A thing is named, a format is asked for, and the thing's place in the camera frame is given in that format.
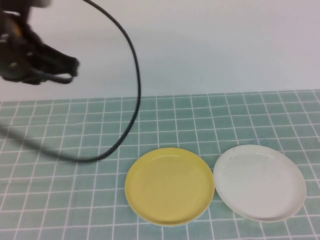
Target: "teal grid mat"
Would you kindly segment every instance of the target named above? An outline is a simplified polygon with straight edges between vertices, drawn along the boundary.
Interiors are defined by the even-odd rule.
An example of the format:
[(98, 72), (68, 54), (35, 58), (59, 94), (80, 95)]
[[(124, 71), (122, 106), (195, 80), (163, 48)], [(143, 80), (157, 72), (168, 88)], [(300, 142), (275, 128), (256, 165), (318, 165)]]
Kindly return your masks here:
[[(144, 97), (120, 148), (92, 164), (52, 161), (0, 136), (1, 240), (320, 240), (320, 91)], [(95, 156), (125, 129), (135, 98), (2, 102), (0, 123), (74, 156)], [(259, 223), (234, 214), (215, 193), (209, 209), (179, 227), (137, 217), (124, 184), (135, 160), (179, 147), (213, 169), (221, 153), (260, 144), (288, 156), (307, 186), (292, 218)]]

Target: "cable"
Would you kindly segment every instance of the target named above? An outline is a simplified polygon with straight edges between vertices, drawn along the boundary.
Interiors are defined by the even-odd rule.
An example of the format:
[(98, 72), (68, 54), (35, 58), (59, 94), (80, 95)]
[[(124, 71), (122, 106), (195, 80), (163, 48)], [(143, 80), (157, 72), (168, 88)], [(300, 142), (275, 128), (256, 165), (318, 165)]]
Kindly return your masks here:
[(106, 10), (104, 10), (102, 7), (97, 5), (96, 3), (92, 2), (91, 0), (83, 0), (87, 4), (91, 5), (98, 11), (100, 11), (103, 15), (105, 15), (107, 18), (109, 18), (116, 26), (117, 28), (121, 31), (121, 33), (124, 35), (125, 39), (127, 40), (130, 49), (132, 51), (133, 59), (134, 59), (134, 64), (135, 64), (135, 70), (136, 70), (136, 79), (137, 79), (137, 86), (138, 86), (138, 94), (136, 98), (136, 105), (135, 109), (132, 115), (132, 118), (124, 130), (123, 134), (120, 136), (120, 138), (115, 142), (115, 144), (105, 153), (95, 156), (95, 157), (83, 157), (83, 158), (77, 158), (74, 156), (70, 155), (65, 155), (65, 154), (60, 154), (60, 152), (55, 152), (52, 150), (49, 150), (45, 146), (39, 146), (38, 142), (32, 141), (32, 140), (26, 140), (23, 137), (21, 137), (19, 134), (14, 133), (8, 129), (5, 129), (4, 127), (0, 126), (0, 133), (6, 134), (7, 138), (11, 138), (18, 142), (19, 144), (23, 144), (24, 146), (28, 147), (31, 150), (35, 150), (37, 152), (40, 152), (43, 155), (46, 155), (47, 157), (51, 158), (58, 158), (59, 160), (63, 161), (71, 161), (71, 162), (79, 162), (79, 163), (90, 163), (90, 162), (96, 162), (102, 159), (107, 158), (110, 156), (125, 140), (127, 137), (128, 133), (130, 132), (132, 126), (135, 123), (135, 120), (137, 118), (138, 112), (139, 112), (139, 107), (140, 107), (140, 102), (141, 102), (141, 79), (140, 79), (140, 69), (139, 69), (139, 64), (138, 64), (138, 57), (136, 54), (136, 50), (134, 48), (133, 43), (131, 42), (130, 37), (128, 36), (127, 32), (124, 30), (124, 28), (120, 25), (120, 23), (113, 17), (111, 16)]

